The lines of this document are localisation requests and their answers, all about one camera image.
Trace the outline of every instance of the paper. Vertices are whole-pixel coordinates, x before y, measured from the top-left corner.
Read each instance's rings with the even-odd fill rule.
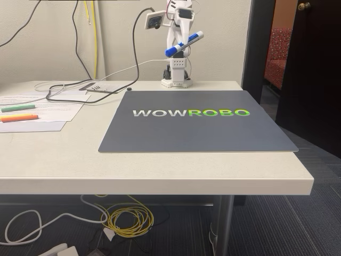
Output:
[[[56,100],[80,100],[86,101],[90,95],[57,95]],[[41,95],[8,95],[0,97],[0,103],[16,103],[35,100],[41,98]],[[78,113],[83,104],[71,102],[51,102],[46,99],[32,102],[36,106],[34,109],[26,109],[12,112],[0,113],[1,116],[13,114],[35,114],[39,116],[36,120],[27,120],[20,122],[55,122],[71,121]]]
[[[51,132],[60,131],[66,122],[0,122],[1,132]]]

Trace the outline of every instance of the beige wall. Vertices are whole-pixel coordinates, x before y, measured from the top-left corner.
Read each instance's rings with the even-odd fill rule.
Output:
[[[134,65],[132,28],[136,16],[146,7],[164,10],[166,0],[95,2],[100,5],[106,73]],[[191,77],[195,81],[233,80],[240,84],[250,2],[215,0],[213,4],[209,0],[200,0],[201,11],[196,16],[191,32],[202,30],[205,38],[192,46]],[[27,21],[36,1],[2,0],[1,3],[2,43]],[[74,6],[75,1],[40,3],[29,25],[12,42],[0,48],[1,82],[86,79],[86,73],[75,55],[75,31],[71,19]],[[196,12],[199,10],[196,2],[193,8]],[[79,34],[79,55],[93,75],[93,28],[87,23],[83,1],[79,1],[75,22]],[[145,14],[136,28],[139,62],[164,59],[167,28],[144,30],[144,22]],[[99,77],[104,75],[104,59],[99,58]],[[160,80],[165,65],[165,62],[152,62],[141,66],[140,79]],[[132,69],[111,79],[133,80],[135,76],[136,70]]]
[[[0,44],[26,23],[36,3],[1,1]],[[71,18],[75,4],[76,1],[41,1],[29,24],[11,42],[0,47],[0,83],[87,78],[75,54],[76,38]],[[75,23],[78,54],[93,76],[93,27],[88,25],[83,1],[78,3]]]
[[[251,0],[200,0],[191,32],[202,30],[205,37],[191,46],[190,60],[194,81],[233,80],[242,78]],[[134,64],[132,27],[139,12],[153,7],[164,10],[166,0],[101,1],[102,32],[107,74]],[[193,2],[194,11],[199,10]],[[145,15],[136,27],[136,50],[139,62],[164,59],[168,28],[144,30]],[[152,62],[141,66],[142,80],[160,80],[167,63]],[[131,69],[111,78],[133,80]]]

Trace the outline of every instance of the table leg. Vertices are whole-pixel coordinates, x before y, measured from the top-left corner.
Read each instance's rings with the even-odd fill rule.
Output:
[[[227,256],[233,211],[233,195],[215,196],[209,239],[215,256]]]

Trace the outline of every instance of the gray carpet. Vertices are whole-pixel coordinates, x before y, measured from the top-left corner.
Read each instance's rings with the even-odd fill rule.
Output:
[[[278,99],[266,87],[262,107],[275,118]],[[341,255],[341,160],[285,131],[299,148],[297,157],[315,178],[310,196],[248,196],[245,206],[235,206],[229,256]],[[0,206],[0,240],[8,221],[32,206]],[[98,218],[88,206],[34,206],[43,223],[62,212]],[[96,231],[98,225],[62,218],[43,230],[38,241],[26,246],[0,246],[0,255],[36,256],[60,243],[75,246],[80,256],[90,248],[105,247],[106,255],[213,256],[208,240],[209,206],[169,206],[170,219],[136,241],[115,237],[110,243]],[[167,217],[161,206],[151,206],[156,223]],[[38,225],[34,214],[19,218],[9,232],[18,239]]]

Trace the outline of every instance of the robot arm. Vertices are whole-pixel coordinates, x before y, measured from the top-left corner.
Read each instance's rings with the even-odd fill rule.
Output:
[[[147,14],[145,28],[158,29],[161,26],[169,27],[167,38],[168,48],[173,46],[175,39],[178,43],[182,42],[183,44],[187,44],[195,17],[195,13],[191,7],[192,0],[168,0],[167,10]],[[164,23],[165,18],[170,18],[169,23]]]
[[[186,88],[192,84],[185,71],[186,57],[190,54],[188,46],[204,36],[201,31],[190,36],[194,18],[192,0],[167,0],[166,10],[147,14],[146,29],[158,29],[161,26],[169,28],[166,55],[170,57],[170,64],[164,71],[164,79],[161,81],[165,87]]]

